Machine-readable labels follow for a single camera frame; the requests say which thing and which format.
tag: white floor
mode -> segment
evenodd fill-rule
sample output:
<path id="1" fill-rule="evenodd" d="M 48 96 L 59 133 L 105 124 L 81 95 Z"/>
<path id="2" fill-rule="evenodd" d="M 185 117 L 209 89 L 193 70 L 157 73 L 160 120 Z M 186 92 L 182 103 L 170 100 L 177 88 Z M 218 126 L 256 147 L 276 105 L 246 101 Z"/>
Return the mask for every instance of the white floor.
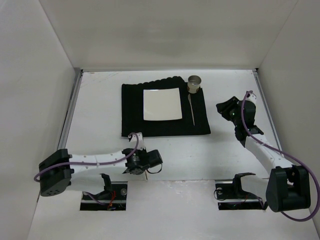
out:
<path id="1" fill-rule="evenodd" d="M 76 191 L 40 197 L 29 240 L 318 239 L 312 221 L 293 222 L 269 209 L 218 210 L 213 197 L 214 179 L 230 179 L 243 172 L 266 177 L 267 173 L 236 140 L 233 124 L 217 113 L 216 104 L 232 96 L 242 99 L 246 90 L 253 90 L 258 97 L 256 124 L 275 144 L 250 70 L 87 72 L 83 75 L 67 141 L 69 152 L 104 154 L 128 147 L 128 141 L 120 137 L 121 84 L 172 76 L 187 80 L 190 75 L 202 78 L 211 134 L 145 138 L 148 150 L 160 151 L 163 171 L 149 176 L 148 182 L 143 176 L 135 176 L 140 181 L 128 182 L 125 212 L 79 211 L 81 192 Z M 119 174 L 112 180 L 132 179 L 130 175 Z M 302 218 L 309 211 L 290 214 Z"/>

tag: metal cup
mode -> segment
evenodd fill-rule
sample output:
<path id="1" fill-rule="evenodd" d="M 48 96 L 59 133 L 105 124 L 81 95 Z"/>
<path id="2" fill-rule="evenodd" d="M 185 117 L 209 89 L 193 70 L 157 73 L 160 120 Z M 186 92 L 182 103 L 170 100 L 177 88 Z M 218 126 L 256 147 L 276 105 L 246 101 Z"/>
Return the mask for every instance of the metal cup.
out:
<path id="1" fill-rule="evenodd" d="M 192 75 L 188 78 L 187 90 L 191 94 L 195 94 L 200 89 L 201 78 L 196 75 Z"/>

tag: square plate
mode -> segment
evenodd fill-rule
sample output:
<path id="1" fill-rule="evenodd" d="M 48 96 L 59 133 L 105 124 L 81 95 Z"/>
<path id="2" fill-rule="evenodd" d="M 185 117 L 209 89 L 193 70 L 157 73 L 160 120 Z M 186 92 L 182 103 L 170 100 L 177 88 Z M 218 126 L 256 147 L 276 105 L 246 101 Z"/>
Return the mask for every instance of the square plate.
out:
<path id="1" fill-rule="evenodd" d="M 143 90 L 143 119 L 146 121 L 182 119 L 179 88 Z"/>

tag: black cloth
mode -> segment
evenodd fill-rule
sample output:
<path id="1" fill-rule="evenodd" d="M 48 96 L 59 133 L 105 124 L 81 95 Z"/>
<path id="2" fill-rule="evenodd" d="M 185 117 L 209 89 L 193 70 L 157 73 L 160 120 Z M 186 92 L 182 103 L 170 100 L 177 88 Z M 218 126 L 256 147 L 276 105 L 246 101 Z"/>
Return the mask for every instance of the black cloth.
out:
<path id="1" fill-rule="evenodd" d="M 180 91 L 182 119 L 165 121 L 144 120 L 144 90 L 174 88 L 179 88 Z M 123 84 L 121 88 L 121 136 L 127 137 L 130 133 L 138 132 L 142 132 L 144 137 L 210 134 L 203 90 L 199 89 L 197 93 L 191 94 L 194 123 L 188 94 L 187 83 L 180 76 L 139 84 Z"/>

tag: silver knife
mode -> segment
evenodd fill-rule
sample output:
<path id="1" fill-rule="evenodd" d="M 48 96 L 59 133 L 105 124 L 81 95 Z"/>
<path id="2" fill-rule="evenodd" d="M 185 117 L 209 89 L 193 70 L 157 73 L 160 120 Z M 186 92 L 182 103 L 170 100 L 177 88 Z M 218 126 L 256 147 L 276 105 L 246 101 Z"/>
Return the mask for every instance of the silver knife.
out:
<path id="1" fill-rule="evenodd" d="M 194 117 L 194 111 L 193 111 L 193 109 L 192 109 L 192 103 L 191 103 L 191 95 L 190 95 L 190 93 L 189 93 L 189 95 L 188 95 L 188 100 L 189 100 L 190 108 L 191 108 L 191 115 L 192 115 L 193 126 L 195 126 L 195 117 Z"/>

